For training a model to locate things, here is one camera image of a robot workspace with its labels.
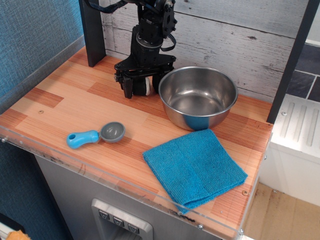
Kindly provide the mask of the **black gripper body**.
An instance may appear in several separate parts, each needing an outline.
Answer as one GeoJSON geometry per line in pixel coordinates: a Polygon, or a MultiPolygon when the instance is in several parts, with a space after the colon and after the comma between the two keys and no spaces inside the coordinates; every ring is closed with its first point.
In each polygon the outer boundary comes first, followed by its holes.
{"type": "Polygon", "coordinates": [[[126,78],[161,77],[174,69],[176,57],[160,54],[160,48],[148,48],[133,39],[130,46],[130,55],[117,63],[115,68],[115,81],[123,82],[126,78]]]}

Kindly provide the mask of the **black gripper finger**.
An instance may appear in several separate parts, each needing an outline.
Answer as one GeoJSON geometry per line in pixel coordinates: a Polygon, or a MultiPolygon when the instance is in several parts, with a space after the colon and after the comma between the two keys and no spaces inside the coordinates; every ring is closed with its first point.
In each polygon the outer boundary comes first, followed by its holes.
{"type": "Polygon", "coordinates": [[[127,99],[131,99],[133,95],[133,79],[130,77],[123,77],[120,81],[121,89],[127,99]]]}
{"type": "Polygon", "coordinates": [[[159,84],[164,76],[165,74],[155,74],[152,76],[152,86],[157,94],[159,93],[159,84]]]}

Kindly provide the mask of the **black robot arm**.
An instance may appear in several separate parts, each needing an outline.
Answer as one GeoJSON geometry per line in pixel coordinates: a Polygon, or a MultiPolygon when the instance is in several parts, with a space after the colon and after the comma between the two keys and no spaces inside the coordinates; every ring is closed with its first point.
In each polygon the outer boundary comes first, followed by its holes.
{"type": "Polygon", "coordinates": [[[176,57],[167,55],[176,46],[173,0],[136,1],[138,24],[132,29],[130,55],[117,63],[114,78],[124,96],[147,96],[158,90],[161,79],[174,69],[176,57]]]}

